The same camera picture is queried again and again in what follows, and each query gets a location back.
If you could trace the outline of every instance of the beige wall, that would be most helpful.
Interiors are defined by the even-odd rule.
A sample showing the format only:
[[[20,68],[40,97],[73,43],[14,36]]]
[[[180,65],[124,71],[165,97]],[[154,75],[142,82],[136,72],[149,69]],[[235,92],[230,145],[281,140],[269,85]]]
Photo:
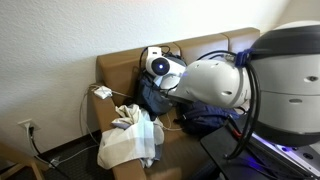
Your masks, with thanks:
[[[320,21],[319,7],[319,0],[291,0],[277,24],[303,20]]]

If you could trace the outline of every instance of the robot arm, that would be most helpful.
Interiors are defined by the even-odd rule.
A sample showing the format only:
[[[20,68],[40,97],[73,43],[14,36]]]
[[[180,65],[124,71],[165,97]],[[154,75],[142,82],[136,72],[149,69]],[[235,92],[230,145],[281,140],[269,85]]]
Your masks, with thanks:
[[[255,133],[276,144],[305,146],[320,141],[319,42],[319,23],[284,26],[260,37],[252,46],[251,59],[237,61],[238,54],[235,63],[200,60],[184,71],[171,66],[170,62],[163,63],[157,56],[149,58],[152,63],[147,61],[146,67],[155,75],[171,73],[179,77],[177,88],[169,92],[173,100],[200,100],[233,108],[253,96],[252,102],[261,105],[255,113]],[[250,66],[256,71],[255,78],[260,80],[259,99],[253,95],[256,92],[251,91],[249,73],[241,67],[246,60],[250,60]]]

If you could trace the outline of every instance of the brown couch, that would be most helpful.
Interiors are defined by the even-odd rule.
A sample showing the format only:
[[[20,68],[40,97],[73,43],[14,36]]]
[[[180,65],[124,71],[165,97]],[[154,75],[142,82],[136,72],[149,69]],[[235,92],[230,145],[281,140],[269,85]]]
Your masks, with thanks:
[[[197,37],[166,43],[174,54],[180,54],[190,64],[204,53],[213,50],[231,50],[238,52],[249,48],[260,36],[254,28]],[[143,48],[98,56],[97,66],[101,70],[103,84],[114,91],[133,96],[138,75],[139,56]],[[101,132],[113,128],[110,124],[118,117],[115,106],[123,104],[125,98],[114,94],[112,98],[101,100],[92,96],[94,109]],[[169,120],[177,116],[173,108],[160,117],[168,127]],[[171,128],[179,126],[171,123]],[[165,139],[162,157],[151,168],[143,169],[139,160],[131,160],[112,168],[116,179],[187,179],[203,178],[214,169],[214,163],[201,147],[199,139],[182,131],[164,131]]]

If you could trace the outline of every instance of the black backpack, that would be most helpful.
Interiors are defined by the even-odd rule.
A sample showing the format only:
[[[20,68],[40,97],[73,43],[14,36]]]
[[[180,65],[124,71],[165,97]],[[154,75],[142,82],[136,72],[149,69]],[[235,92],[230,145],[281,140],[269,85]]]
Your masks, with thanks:
[[[170,52],[167,53],[165,57],[186,65],[180,56],[175,56]],[[166,93],[161,92],[161,88],[157,86],[153,80],[154,77],[143,69],[136,83],[134,97],[134,103],[147,110],[152,121],[154,121],[157,116],[169,112],[176,104],[166,97]]]
[[[192,104],[178,105],[181,117],[174,122],[180,124],[182,130],[191,135],[203,137],[223,126],[229,115],[238,119],[234,109],[220,108],[201,101]]]

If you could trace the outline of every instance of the fabric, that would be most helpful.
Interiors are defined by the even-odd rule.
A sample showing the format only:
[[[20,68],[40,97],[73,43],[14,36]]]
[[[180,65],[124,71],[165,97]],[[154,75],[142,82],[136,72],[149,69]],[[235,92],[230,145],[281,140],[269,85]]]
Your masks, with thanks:
[[[173,103],[170,99],[163,96],[160,92],[160,87],[154,82],[154,76],[144,70],[136,84],[136,96],[134,103],[146,109],[151,120],[155,120],[157,116],[170,111]]]
[[[180,124],[187,134],[204,137],[219,129],[228,115],[238,119],[239,115],[233,109],[220,108],[196,101],[193,104],[179,104],[181,118],[174,120]]]
[[[116,112],[121,117],[112,121],[115,129],[102,133],[98,164],[110,169],[123,162],[140,158],[143,167],[150,167],[153,160],[159,160],[161,157],[159,148],[161,149],[164,140],[161,127],[154,125],[148,112],[136,104],[116,107]]]

